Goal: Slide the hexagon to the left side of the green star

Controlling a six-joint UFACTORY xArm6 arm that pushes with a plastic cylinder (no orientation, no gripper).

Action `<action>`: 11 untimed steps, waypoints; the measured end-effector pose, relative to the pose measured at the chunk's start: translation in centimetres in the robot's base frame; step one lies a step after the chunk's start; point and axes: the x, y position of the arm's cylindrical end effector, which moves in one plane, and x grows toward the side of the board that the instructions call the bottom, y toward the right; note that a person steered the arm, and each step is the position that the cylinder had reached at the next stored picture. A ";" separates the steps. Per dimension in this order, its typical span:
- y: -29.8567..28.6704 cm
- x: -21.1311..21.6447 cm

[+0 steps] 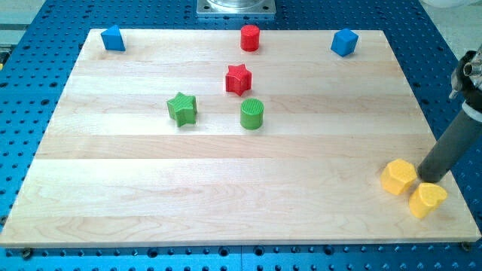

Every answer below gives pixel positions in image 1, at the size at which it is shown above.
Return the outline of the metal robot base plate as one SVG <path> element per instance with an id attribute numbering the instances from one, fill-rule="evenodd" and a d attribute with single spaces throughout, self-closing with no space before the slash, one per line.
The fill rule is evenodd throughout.
<path id="1" fill-rule="evenodd" d="M 198 17 L 274 17 L 275 0 L 197 0 Z"/>

